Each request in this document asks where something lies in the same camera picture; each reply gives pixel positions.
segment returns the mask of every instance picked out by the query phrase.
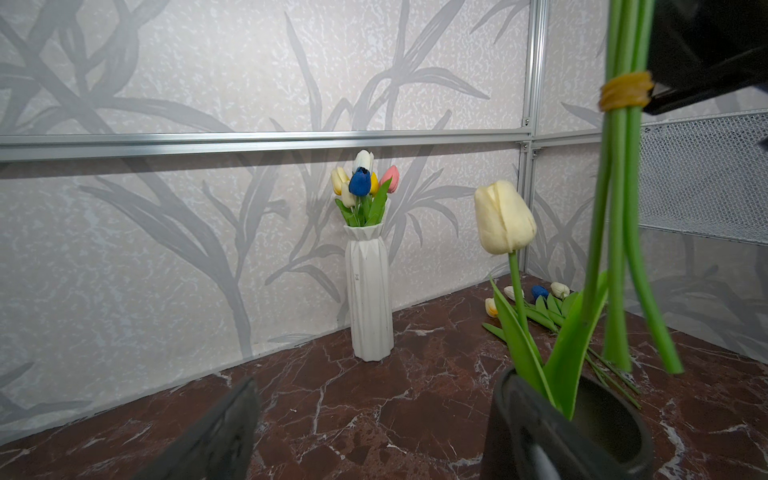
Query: white vase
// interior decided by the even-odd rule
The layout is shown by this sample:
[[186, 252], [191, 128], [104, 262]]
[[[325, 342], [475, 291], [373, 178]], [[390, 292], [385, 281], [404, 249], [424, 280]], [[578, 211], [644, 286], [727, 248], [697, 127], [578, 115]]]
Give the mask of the white vase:
[[383, 227], [383, 221], [371, 227], [344, 226], [349, 238], [345, 258], [352, 348], [356, 357], [367, 362], [388, 356], [395, 345], [389, 302], [389, 256], [382, 240]]

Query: green leaf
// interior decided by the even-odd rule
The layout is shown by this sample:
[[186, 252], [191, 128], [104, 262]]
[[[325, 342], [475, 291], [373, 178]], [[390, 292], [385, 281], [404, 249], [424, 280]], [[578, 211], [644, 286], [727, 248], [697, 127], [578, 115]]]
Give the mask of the green leaf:
[[336, 205], [339, 206], [339, 210], [341, 210], [341, 215], [344, 217], [344, 220], [346, 221], [346, 224], [350, 227], [357, 227], [357, 217], [355, 217], [355, 214], [352, 213], [352, 211], [344, 206], [344, 203], [336, 199]]
[[554, 304], [558, 308], [558, 315], [563, 316], [563, 301], [554, 295], [550, 295], [550, 296], [552, 297], [552, 299], [554, 300]]
[[506, 343], [507, 340], [504, 338], [504, 330], [498, 328], [495, 325], [491, 325], [490, 323], [483, 323], [482, 325], [486, 330], [496, 335], [502, 342]]
[[544, 367], [547, 382], [555, 401], [562, 407], [565, 418], [572, 419], [576, 406], [576, 392], [581, 378], [581, 367], [587, 354], [589, 341], [605, 305], [608, 294], [607, 272], [598, 277], [596, 308], [582, 318], [581, 296], [574, 301], [552, 354]]
[[384, 208], [386, 207], [386, 191], [389, 189], [389, 183], [392, 179], [388, 179], [383, 184], [379, 185], [379, 191], [373, 196], [373, 202], [371, 204], [371, 210], [369, 212], [368, 220], [366, 221], [366, 227], [371, 225], [378, 225], [384, 218]]
[[371, 217], [371, 196], [366, 195], [360, 197], [360, 211], [362, 212], [363, 224], [367, 224], [368, 219]]
[[528, 318], [543, 326], [545, 329], [549, 329], [553, 332], [558, 329], [549, 316], [542, 315], [541, 312], [536, 310], [533, 306], [526, 304], [525, 311], [528, 313]]
[[507, 342], [507, 348], [509, 348], [509, 355], [515, 362], [517, 374], [549, 400], [553, 406], [557, 407], [549, 384], [547, 384], [544, 371], [541, 368], [538, 350], [531, 346], [520, 324], [512, 316], [512, 307], [499, 291], [492, 278], [491, 285], [493, 286], [493, 298], [498, 310], [498, 319], [502, 323], [504, 338]]
[[568, 295], [565, 297], [565, 300], [563, 300], [563, 305], [560, 308], [560, 310], [563, 312], [563, 316], [568, 318], [568, 312], [571, 310], [571, 306], [574, 304], [576, 299], [579, 297], [579, 292], [572, 293], [571, 295]]

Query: white tulip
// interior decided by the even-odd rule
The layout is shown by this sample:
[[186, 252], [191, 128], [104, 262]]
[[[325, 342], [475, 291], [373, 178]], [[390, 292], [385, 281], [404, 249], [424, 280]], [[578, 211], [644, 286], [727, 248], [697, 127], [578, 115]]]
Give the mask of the white tulip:
[[477, 189], [475, 219], [480, 244], [492, 255], [521, 250], [536, 236], [533, 214], [506, 180]]
[[357, 204], [357, 198], [349, 191], [349, 182], [344, 182], [341, 186], [341, 203], [347, 208], [352, 208]]
[[556, 296], [560, 300], [564, 299], [566, 296], [571, 295], [571, 289], [568, 288], [568, 285], [564, 285], [559, 282], [554, 282], [549, 286], [549, 290], [552, 292], [552, 295]]
[[515, 289], [511, 286], [505, 286], [504, 287], [504, 294], [509, 298], [511, 301], [515, 301]]
[[371, 171], [371, 168], [373, 167], [373, 154], [371, 152], [361, 150], [357, 153], [357, 157], [355, 157], [355, 161], [352, 163], [352, 174], [357, 172], [359, 167]]

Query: brown marble surface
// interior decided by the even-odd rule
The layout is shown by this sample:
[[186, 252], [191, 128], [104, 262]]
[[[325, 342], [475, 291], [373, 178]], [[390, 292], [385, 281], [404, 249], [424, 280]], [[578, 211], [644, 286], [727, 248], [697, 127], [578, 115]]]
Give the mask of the brown marble surface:
[[[481, 327], [489, 296], [482, 283], [395, 313], [382, 362], [356, 359], [345, 330], [0, 446], [0, 478], [130, 478], [244, 376], [263, 402], [249, 478], [474, 478], [509, 364]], [[675, 333], [687, 371], [669, 376], [629, 317], [656, 478], [768, 478], [768, 367]], [[554, 337], [531, 331], [546, 357]]]

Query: cream tulip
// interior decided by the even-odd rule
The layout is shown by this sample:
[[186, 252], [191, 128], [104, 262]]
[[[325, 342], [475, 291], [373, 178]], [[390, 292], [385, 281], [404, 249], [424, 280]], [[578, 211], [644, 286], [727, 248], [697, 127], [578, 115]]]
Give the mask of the cream tulip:
[[496, 309], [496, 302], [492, 298], [485, 299], [485, 312], [488, 316], [496, 318], [498, 316], [498, 310]]
[[556, 296], [560, 300], [564, 299], [568, 295], [571, 295], [571, 289], [568, 288], [568, 285], [564, 285], [563, 283], [559, 282], [553, 282], [549, 286], [549, 290], [552, 292], [552, 295]]
[[341, 185], [341, 203], [344, 207], [352, 208], [357, 203], [357, 198], [349, 192], [349, 182], [344, 182]]
[[536, 236], [536, 222], [515, 186], [499, 180], [475, 192], [480, 244], [493, 255], [525, 248]]
[[372, 166], [373, 154], [367, 150], [361, 150], [357, 153], [357, 157], [355, 157], [355, 161], [352, 163], [352, 173], [357, 172], [357, 169], [360, 167], [371, 170]]
[[341, 195], [341, 187], [344, 182], [349, 182], [349, 177], [346, 176], [346, 172], [341, 167], [336, 167], [331, 170], [331, 183], [333, 184], [333, 193]]
[[515, 301], [515, 289], [511, 286], [505, 286], [504, 287], [504, 294], [509, 298], [511, 301]]

